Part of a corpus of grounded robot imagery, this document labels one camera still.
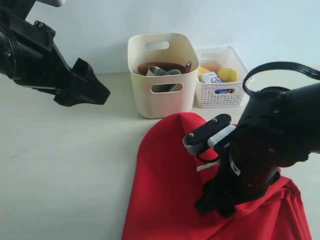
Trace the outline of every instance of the white plastic basket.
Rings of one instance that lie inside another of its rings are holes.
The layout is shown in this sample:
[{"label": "white plastic basket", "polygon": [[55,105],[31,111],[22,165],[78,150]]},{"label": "white plastic basket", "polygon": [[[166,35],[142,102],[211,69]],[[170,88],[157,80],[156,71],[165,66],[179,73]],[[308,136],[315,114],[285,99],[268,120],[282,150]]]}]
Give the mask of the white plastic basket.
[{"label": "white plastic basket", "polygon": [[[147,44],[168,43],[166,49],[147,49]],[[137,66],[148,62],[171,62],[185,66],[192,62],[189,73],[170,76],[143,76]],[[189,112],[193,106],[199,61],[188,38],[179,33],[149,33],[130,38],[128,66],[137,111],[144,117],[164,118],[174,113]],[[152,86],[182,84],[173,92],[152,92]]]},{"label": "white plastic basket", "polygon": [[[237,82],[203,83],[198,80],[195,89],[198,106],[204,109],[241,106],[245,98],[245,91],[242,88],[242,83],[245,76],[248,74],[248,70],[235,50],[231,46],[195,47],[194,50],[199,59],[200,66],[216,61],[221,64],[223,68],[235,70],[238,75]],[[247,85],[249,85],[252,80],[253,79],[250,78],[247,81]],[[215,91],[220,89],[234,89],[234,92],[216,94]]]}]

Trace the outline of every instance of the white wire basket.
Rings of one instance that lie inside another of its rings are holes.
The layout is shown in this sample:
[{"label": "white wire basket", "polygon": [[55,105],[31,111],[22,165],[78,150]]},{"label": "white wire basket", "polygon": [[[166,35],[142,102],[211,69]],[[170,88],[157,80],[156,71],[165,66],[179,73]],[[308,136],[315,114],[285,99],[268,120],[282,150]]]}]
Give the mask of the white wire basket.
[{"label": "white wire basket", "polygon": [[[237,82],[203,83],[197,80],[195,97],[200,108],[228,108],[239,107],[243,104],[245,91],[242,83],[248,70],[240,60],[233,47],[195,47],[195,53],[199,59],[200,66],[215,61],[223,68],[231,68],[237,73]],[[232,93],[217,94],[217,90],[233,89]]]}]

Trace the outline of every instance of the plastic basket handle hole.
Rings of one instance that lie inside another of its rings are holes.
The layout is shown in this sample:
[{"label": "plastic basket handle hole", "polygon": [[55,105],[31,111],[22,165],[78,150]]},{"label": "plastic basket handle hole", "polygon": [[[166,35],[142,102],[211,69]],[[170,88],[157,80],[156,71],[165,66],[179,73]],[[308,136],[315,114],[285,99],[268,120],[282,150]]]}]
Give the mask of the plastic basket handle hole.
[{"label": "plastic basket handle hole", "polygon": [[162,50],[168,49],[169,47],[170,43],[168,41],[151,41],[145,44],[147,50]]},{"label": "plastic basket handle hole", "polygon": [[154,94],[179,92],[184,88],[182,83],[155,84],[151,87]]},{"label": "plastic basket handle hole", "polygon": [[234,88],[228,88],[228,89],[217,89],[214,91],[215,94],[234,94],[235,93],[235,89]]},{"label": "plastic basket handle hole", "polygon": [[214,52],[210,52],[210,53],[202,53],[200,57],[202,59],[215,59],[217,56],[218,54]]}]

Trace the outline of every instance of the small box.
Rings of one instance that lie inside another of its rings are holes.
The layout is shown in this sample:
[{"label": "small box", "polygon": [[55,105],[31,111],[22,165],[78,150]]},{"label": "small box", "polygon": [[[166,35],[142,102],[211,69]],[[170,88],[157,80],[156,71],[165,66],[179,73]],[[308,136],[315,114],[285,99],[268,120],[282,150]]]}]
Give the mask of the small box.
[{"label": "small box", "polygon": [[224,82],[218,77],[218,75],[214,71],[202,74],[201,79],[204,84],[223,83]]}]

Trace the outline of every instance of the brown bowl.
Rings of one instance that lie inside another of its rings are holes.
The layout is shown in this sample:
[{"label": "brown bowl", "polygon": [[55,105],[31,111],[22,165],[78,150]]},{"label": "brown bowl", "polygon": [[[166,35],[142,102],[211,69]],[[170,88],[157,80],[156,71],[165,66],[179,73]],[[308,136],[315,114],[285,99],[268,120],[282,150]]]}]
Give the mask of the brown bowl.
[{"label": "brown bowl", "polygon": [[185,66],[182,66],[180,64],[173,63],[173,62],[151,61],[151,62],[146,62],[146,63],[140,64],[138,66],[139,73],[143,76],[146,76],[149,66],[155,66],[155,67],[161,68],[161,69],[165,70],[166,72],[168,72],[172,69],[178,69],[181,72],[181,74],[187,74],[191,70],[192,63],[191,63],[191,61],[188,61]]}]

